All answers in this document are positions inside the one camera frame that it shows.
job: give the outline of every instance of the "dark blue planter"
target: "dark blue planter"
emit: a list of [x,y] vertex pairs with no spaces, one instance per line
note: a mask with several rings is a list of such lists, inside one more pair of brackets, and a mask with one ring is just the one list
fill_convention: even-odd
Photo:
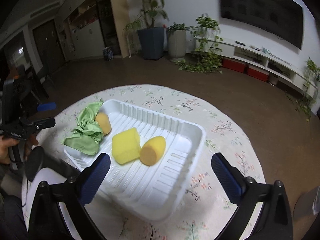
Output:
[[142,54],[145,59],[160,59],[163,56],[164,28],[138,30]]

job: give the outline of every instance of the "floor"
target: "floor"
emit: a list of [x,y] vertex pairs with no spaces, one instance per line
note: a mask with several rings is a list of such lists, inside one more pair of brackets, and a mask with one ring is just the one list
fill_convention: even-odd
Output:
[[[52,75],[56,88],[46,89],[57,103],[56,115],[92,93],[129,84],[156,84],[202,98],[233,119],[247,134],[267,183],[284,182],[291,209],[299,196],[320,185],[320,120],[295,110],[285,93],[245,74],[223,69],[218,73],[189,73],[165,58],[158,61],[114,59],[68,63]],[[294,222],[294,239],[312,223]]]

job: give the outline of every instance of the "floral tablecloth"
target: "floral tablecloth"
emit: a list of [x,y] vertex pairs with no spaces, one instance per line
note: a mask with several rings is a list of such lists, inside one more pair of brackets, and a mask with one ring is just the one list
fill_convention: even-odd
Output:
[[[213,240],[236,210],[236,205],[230,203],[211,169],[211,157],[215,152],[221,152],[244,176],[251,176],[257,182],[265,183],[251,143],[237,124],[208,102],[167,87],[123,86],[88,96],[58,114],[55,127],[38,134],[39,144],[48,153],[71,163],[63,153],[62,139],[71,133],[76,126],[78,114],[88,103],[112,98],[197,123],[207,133],[197,168],[172,217],[159,225],[149,224],[119,209],[124,221],[119,239]],[[261,206],[257,204],[241,239],[250,235]]]

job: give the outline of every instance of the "red box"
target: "red box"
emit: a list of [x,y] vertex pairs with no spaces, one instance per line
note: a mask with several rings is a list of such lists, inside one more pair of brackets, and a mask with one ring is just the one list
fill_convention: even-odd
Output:
[[243,73],[246,64],[224,58],[222,61],[222,66]]
[[264,82],[267,82],[269,77],[269,73],[267,71],[264,71],[254,66],[249,66],[247,74]]

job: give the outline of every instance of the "green satin fabric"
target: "green satin fabric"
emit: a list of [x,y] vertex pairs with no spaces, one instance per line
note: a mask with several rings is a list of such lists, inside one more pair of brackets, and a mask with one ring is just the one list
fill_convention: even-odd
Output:
[[72,135],[63,140],[63,144],[79,150],[88,155],[94,155],[99,150],[99,142],[103,138],[103,132],[99,124],[94,120],[103,102],[94,102],[79,114],[77,127]]

